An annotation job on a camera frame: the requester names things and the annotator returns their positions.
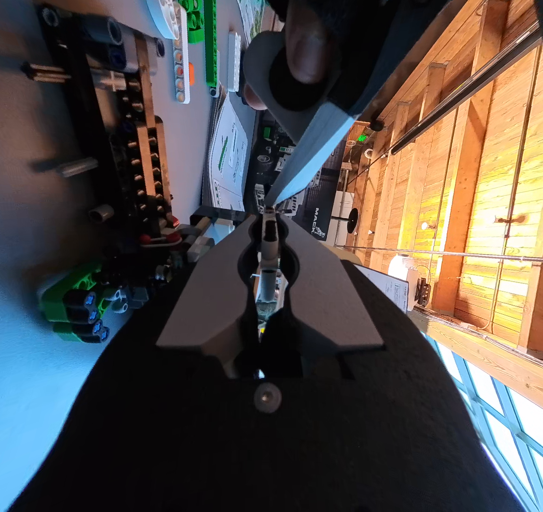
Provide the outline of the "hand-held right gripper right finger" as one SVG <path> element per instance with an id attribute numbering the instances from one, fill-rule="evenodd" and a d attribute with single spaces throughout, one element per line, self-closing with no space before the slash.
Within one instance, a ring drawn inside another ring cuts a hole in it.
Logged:
<path id="1" fill-rule="evenodd" d="M 278 375 L 354 380 L 349 356 L 384 348 L 343 251 L 317 241 L 291 220 L 277 219 L 281 271 L 288 285 L 276 314 Z"/>

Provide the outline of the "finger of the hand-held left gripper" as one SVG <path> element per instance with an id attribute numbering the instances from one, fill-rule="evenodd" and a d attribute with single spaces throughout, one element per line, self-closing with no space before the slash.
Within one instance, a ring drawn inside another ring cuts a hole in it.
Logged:
<path id="1" fill-rule="evenodd" d="M 357 114 L 349 115 L 332 102 L 324 102 L 270 187 L 265 207 L 275 207 L 305 189 L 356 120 Z"/>

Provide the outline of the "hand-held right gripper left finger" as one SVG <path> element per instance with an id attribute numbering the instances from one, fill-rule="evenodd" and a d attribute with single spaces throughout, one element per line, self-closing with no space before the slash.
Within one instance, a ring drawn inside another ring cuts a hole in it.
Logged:
<path id="1" fill-rule="evenodd" d="M 216 357 L 231 379 L 240 375 L 234 360 L 244 348 L 241 318 L 250 296 L 238 265 L 253 243 L 255 221 L 247 217 L 198 260 L 156 342 L 159 348 Z"/>

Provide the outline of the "grey lego connector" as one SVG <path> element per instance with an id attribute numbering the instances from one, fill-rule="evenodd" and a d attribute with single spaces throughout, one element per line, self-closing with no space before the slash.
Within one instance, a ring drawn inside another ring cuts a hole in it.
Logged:
<path id="1" fill-rule="evenodd" d="M 198 234 L 189 235 L 181 243 L 183 259 L 187 264 L 196 263 L 200 257 L 205 255 L 215 246 L 213 237 L 207 236 L 211 223 L 198 230 Z"/>

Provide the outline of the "lego instruction booklet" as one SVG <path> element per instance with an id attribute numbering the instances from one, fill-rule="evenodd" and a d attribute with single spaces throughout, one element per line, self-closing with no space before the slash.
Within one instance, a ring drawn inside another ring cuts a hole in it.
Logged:
<path id="1" fill-rule="evenodd" d="M 201 203 L 244 211 L 244 190 L 257 112 L 221 87 L 211 99 Z"/>
<path id="2" fill-rule="evenodd" d="M 236 0 L 241 14 L 245 46 L 264 31 L 274 30 L 275 13 L 266 0 Z"/>

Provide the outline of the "long green lego beam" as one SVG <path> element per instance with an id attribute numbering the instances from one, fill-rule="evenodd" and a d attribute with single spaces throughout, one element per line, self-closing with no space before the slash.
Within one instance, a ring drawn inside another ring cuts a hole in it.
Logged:
<path id="1" fill-rule="evenodd" d="M 205 79 L 210 95 L 219 94 L 219 61 L 217 50 L 217 2 L 203 0 L 205 34 Z"/>

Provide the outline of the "long white lego beam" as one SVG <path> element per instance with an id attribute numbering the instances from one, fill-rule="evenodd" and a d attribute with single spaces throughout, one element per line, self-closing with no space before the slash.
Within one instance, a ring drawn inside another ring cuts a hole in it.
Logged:
<path id="1" fill-rule="evenodd" d="M 179 38 L 173 41 L 175 97 L 178 103 L 186 105 L 191 99 L 187 13 L 177 1 L 173 6 L 179 29 Z"/>

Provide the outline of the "black lego truck chassis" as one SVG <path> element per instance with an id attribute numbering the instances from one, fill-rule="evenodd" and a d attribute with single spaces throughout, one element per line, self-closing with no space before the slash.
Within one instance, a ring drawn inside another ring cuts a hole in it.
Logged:
<path id="1" fill-rule="evenodd" d="M 208 223 L 173 215 L 164 123 L 154 113 L 151 77 L 164 44 L 112 17 L 35 6 L 50 66 L 23 63 L 34 82 L 63 88 L 83 157 L 60 165 L 69 178 L 90 173 L 92 221 L 118 230 L 104 255 L 78 265 L 39 295 L 52 331 L 69 342 L 99 344 L 106 311 L 136 310 L 187 264 L 181 243 Z"/>

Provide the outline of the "person's left hand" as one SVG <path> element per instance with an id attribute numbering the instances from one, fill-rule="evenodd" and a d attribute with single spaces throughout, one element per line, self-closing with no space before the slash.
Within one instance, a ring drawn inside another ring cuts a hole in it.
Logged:
<path id="1" fill-rule="evenodd" d="M 284 108 L 300 111 L 323 94 L 334 67 L 336 41 L 304 0 L 284 0 L 284 48 L 272 62 L 272 95 Z"/>

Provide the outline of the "black framed tag sign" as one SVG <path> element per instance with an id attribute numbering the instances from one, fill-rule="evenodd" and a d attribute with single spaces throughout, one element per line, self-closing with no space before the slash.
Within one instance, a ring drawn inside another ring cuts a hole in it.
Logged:
<path id="1" fill-rule="evenodd" d="M 361 265 L 356 264 L 355 267 L 404 313 L 414 309 L 415 286 L 413 279 L 415 275 L 413 273 L 409 280 L 403 280 Z"/>

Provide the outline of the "round black stand sign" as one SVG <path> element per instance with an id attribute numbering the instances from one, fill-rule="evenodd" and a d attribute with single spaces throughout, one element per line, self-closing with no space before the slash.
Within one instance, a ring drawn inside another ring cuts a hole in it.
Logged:
<path id="1" fill-rule="evenodd" d="M 331 216 L 331 220 L 335 220 L 339 223 L 345 223 L 348 234 L 354 234 L 358 223 L 358 209 L 352 208 L 348 217 Z"/>

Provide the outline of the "metal conduit pipe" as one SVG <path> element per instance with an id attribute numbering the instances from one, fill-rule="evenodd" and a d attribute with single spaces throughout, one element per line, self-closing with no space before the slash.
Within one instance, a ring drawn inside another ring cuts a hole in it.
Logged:
<path id="1" fill-rule="evenodd" d="M 401 248 L 384 248 L 384 247 L 366 247 L 366 246 L 348 246 L 338 245 L 335 248 L 343 250 L 363 250 L 363 251 L 379 251 L 387 253 L 405 254 L 405 255 L 430 255 L 430 256 L 451 256 L 462 258 L 478 258 L 478 259 L 491 259 L 491 260 L 503 260 L 503 261 L 517 261 L 517 262 L 529 262 L 542 264 L 542 257 L 534 256 L 522 256 L 522 255 L 504 255 L 504 254 L 485 254 L 485 253 L 473 253 L 464 251 L 424 251 L 424 250 L 409 250 Z"/>

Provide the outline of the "white wall box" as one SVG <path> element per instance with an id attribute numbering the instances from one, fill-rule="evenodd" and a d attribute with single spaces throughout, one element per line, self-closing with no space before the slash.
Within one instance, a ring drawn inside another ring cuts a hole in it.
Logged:
<path id="1" fill-rule="evenodd" d="M 427 307 L 431 297 L 431 284 L 420 273 L 415 260 L 408 254 L 397 253 L 390 261 L 388 275 L 407 283 L 407 311 L 415 306 Z"/>

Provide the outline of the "black ceiling rail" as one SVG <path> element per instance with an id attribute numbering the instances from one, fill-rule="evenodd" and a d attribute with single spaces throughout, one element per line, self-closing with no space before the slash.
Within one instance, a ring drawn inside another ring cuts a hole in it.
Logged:
<path id="1" fill-rule="evenodd" d="M 494 81 L 513 64 L 542 43 L 542 29 L 536 21 L 515 41 L 509 43 L 494 58 L 464 81 L 454 92 L 440 102 L 431 112 L 391 145 L 389 154 L 394 156 L 419 136 L 442 120 L 451 111 L 469 100 Z"/>

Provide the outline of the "wooden post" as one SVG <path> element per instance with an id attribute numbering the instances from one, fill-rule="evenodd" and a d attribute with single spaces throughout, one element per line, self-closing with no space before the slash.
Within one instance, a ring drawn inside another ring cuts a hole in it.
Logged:
<path id="1" fill-rule="evenodd" d="M 542 407 L 542 360 L 421 311 L 408 312 L 408 316 L 429 338 Z"/>

